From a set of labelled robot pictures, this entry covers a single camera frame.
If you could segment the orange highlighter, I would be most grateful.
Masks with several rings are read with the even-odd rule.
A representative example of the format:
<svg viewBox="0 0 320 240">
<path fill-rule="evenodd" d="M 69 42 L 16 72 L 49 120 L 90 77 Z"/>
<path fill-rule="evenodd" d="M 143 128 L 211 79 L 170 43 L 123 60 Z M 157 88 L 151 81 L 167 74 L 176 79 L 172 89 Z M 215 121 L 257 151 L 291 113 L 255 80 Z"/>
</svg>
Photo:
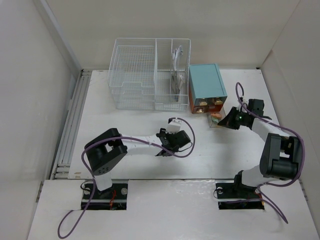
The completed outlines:
<svg viewBox="0 0 320 240">
<path fill-rule="evenodd" d="M 222 118 L 222 115 L 220 113 L 211 113 L 210 114 L 212 118 L 220 120 Z"/>
</svg>

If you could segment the grey spiral setup guide booklet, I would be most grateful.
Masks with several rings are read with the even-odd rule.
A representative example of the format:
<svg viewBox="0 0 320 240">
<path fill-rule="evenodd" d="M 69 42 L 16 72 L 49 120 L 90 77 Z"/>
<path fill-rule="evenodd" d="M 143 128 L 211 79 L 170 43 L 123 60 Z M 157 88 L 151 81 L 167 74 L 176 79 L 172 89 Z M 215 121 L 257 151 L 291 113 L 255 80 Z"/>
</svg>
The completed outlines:
<svg viewBox="0 0 320 240">
<path fill-rule="evenodd" d="M 185 87 L 185 75 L 180 69 L 180 60 L 183 56 L 183 46 L 179 45 L 177 48 L 172 50 L 172 71 L 171 71 L 171 94 L 172 99 L 175 103 L 180 101 L 181 95 L 184 93 Z"/>
</svg>

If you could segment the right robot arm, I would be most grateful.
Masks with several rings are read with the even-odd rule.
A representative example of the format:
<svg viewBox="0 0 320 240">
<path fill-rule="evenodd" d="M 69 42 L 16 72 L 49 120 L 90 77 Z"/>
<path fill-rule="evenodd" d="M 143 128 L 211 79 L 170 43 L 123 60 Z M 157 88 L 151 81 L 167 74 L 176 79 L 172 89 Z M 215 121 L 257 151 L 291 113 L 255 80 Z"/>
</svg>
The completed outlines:
<svg viewBox="0 0 320 240">
<path fill-rule="evenodd" d="M 249 128 L 264 141 L 259 165 L 241 170 L 232 183 L 232 193 L 243 197 L 250 191 L 250 187 L 257 188 L 263 184 L 275 186 L 273 181 L 288 181 L 286 187 L 294 183 L 301 175 L 305 161 L 305 147 L 301 138 L 295 133 L 287 134 L 284 127 L 272 122 L 264 115 L 264 101 L 250 99 L 248 103 L 241 103 L 232 107 L 230 112 L 218 125 L 231 130 L 238 130 L 241 126 Z"/>
</svg>

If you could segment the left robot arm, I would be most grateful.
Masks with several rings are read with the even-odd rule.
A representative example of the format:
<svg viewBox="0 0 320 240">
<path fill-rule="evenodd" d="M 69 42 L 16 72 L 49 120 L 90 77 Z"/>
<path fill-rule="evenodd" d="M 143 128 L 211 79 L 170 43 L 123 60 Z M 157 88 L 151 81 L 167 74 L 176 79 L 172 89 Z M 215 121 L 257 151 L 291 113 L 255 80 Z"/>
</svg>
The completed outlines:
<svg viewBox="0 0 320 240">
<path fill-rule="evenodd" d="M 110 171 L 126 155 L 171 157 L 187 145 L 192 145 L 192 141 L 184 130 L 169 133 L 161 128 L 150 136 L 127 136 L 117 128 L 110 128 L 87 143 L 81 157 L 87 157 L 96 184 L 94 192 L 104 199 L 112 192 Z"/>
</svg>

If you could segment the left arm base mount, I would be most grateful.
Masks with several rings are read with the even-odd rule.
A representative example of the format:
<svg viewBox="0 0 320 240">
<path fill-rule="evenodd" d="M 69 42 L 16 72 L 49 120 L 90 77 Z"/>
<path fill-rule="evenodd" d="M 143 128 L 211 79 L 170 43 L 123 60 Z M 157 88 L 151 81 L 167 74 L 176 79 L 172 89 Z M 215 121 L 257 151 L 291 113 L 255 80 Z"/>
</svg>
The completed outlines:
<svg viewBox="0 0 320 240">
<path fill-rule="evenodd" d="M 104 191 L 96 188 L 87 210 L 122 211 L 127 209 L 129 183 L 127 180 L 116 180 L 112 186 Z M 86 180 L 80 185 L 82 199 L 80 207 L 85 209 L 93 190 L 93 182 Z"/>
</svg>

